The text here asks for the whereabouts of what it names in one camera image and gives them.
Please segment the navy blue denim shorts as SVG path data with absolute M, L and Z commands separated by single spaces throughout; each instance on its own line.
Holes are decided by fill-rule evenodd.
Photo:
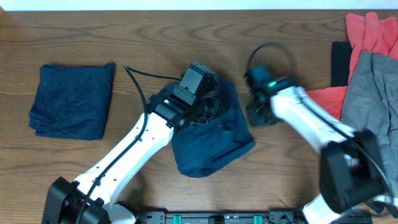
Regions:
M 191 124 L 171 141 L 177 169 L 182 175 L 208 177 L 256 145 L 235 86 L 224 80 L 221 86 L 229 99 L 229 111 L 208 124 Z

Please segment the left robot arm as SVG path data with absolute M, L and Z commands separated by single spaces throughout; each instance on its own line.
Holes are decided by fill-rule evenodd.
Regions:
M 143 103 L 138 122 L 102 160 L 73 182 L 59 177 L 49 187 L 42 223 L 135 223 L 117 201 L 129 181 L 179 131 L 229 108 L 220 76 L 198 61 Z

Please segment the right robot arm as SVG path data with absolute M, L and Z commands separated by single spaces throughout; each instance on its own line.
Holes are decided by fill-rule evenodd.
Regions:
M 244 74 L 252 102 L 247 105 L 252 126 L 284 121 L 320 156 L 320 194 L 302 209 L 302 223 L 357 223 L 355 207 L 367 204 L 377 213 L 397 216 L 397 199 L 387 179 L 377 137 L 357 131 L 316 104 L 289 77 L 274 78 L 263 65 Z

